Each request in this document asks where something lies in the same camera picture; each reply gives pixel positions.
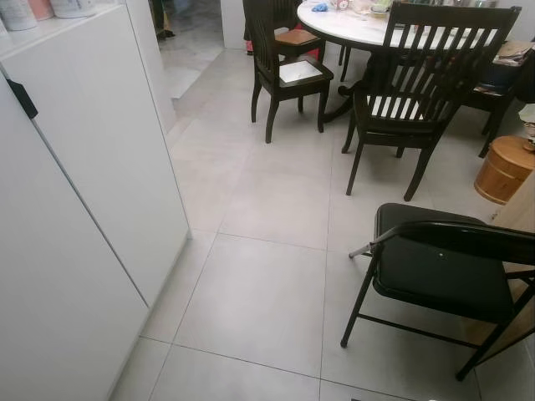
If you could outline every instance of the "wooden barrel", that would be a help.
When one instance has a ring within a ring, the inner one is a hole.
[[[502,136],[491,143],[474,187],[490,201],[504,205],[535,169],[535,154],[524,149],[527,140]]]

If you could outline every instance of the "white chair seat cushion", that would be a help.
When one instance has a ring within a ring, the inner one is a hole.
[[[381,99],[382,97],[381,96],[377,96],[375,97],[375,103],[374,103],[374,109],[372,110],[371,112],[371,115],[373,115],[374,117],[386,117],[387,115],[387,112],[388,112],[388,108],[390,107],[390,102],[392,101],[392,98],[390,96],[388,96],[385,100],[385,106],[383,107],[383,109],[381,110],[381,115],[377,115],[377,112],[379,111],[379,106],[381,104]],[[390,113],[390,118],[395,118],[395,116],[397,115],[397,112],[398,112],[398,108],[400,107],[400,103],[401,103],[401,98],[394,98],[394,108],[392,109],[392,113]],[[416,102],[416,104],[414,105],[414,107],[412,108],[412,111],[410,112],[410,117],[405,117],[406,114],[407,114],[407,111],[409,110],[409,104],[410,104],[410,99],[407,99],[405,101],[405,104],[403,105],[403,110],[401,111],[401,114],[400,114],[400,118],[401,119],[415,119],[416,117],[416,111],[418,110],[418,102]]]
[[[306,60],[297,61],[295,63],[281,65],[278,69],[278,76],[286,84],[321,75],[322,72],[316,69],[311,63]]]

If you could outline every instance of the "blue object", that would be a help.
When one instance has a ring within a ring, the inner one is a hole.
[[[315,12],[327,11],[327,4],[326,3],[317,4],[312,8],[312,11],[315,11]]]

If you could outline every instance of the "pink container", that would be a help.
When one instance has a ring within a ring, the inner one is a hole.
[[[50,0],[28,0],[35,19],[42,21],[54,16],[54,11],[50,5]]]

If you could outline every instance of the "cabinet door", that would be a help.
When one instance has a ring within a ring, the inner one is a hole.
[[[0,399],[105,400],[147,313],[0,74]]]
[[[187,223],[125,6],[2,60],[151,304]]]

